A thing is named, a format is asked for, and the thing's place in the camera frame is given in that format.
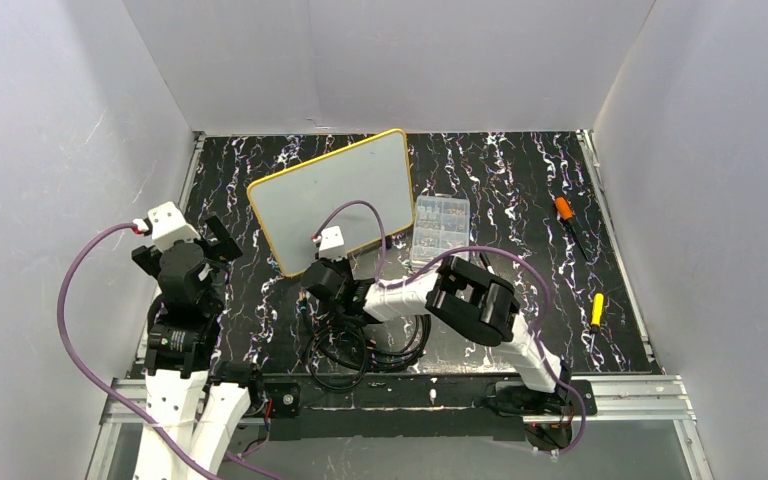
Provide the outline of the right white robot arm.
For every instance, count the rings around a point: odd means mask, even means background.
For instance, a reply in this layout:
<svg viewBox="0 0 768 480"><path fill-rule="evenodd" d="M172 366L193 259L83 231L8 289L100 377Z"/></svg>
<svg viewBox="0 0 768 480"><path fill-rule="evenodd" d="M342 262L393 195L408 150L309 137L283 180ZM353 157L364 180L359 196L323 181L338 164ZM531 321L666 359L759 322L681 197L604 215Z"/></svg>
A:
<svg viewBox="0 0 768 480"><path fill-rule="evenodd" d="M357 279L347 261L320 259L302 274L301 285L325 313L308 358L322 354L358 375L399 372L421 356L430 323L439 320L469 342L505 355L530 391L555 394L569 381L561 358L529 326L514 286L463 258L448 256L390 281ZM374 346L363 330L406 317L416 318L421 336L401 351Z"/></svg>

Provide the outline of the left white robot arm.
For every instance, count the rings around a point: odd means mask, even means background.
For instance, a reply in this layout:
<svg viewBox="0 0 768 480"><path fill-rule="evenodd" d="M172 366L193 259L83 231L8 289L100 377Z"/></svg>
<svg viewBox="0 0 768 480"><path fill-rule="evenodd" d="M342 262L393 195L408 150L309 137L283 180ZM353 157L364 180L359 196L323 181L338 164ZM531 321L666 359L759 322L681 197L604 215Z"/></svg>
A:
<svg viewBox="0 0 768 480"><path fill-rule="evenodd" d="M133 261L159 289L147 326L146 412L134 476L198 479L218 472L237 423L251 406L251 369L211 369L231 263L241 250L221 221L209 240L172 202L138 224L153 244Z"/></svg>

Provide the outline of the yellow framed whiteboard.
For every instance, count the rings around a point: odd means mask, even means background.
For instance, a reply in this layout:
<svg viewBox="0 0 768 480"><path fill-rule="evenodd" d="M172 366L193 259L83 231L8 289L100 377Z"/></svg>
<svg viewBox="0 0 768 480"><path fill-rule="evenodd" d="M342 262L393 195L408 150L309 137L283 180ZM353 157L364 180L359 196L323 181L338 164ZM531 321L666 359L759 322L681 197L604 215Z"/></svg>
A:
<svg viewBox="0 0 768 480"><path fill-rule="evenodd" d="M317 252L312 236L332 219L349 252L414 223L407 134L391 129L253 181L247 198L280 272L301 274Z"/></svg>

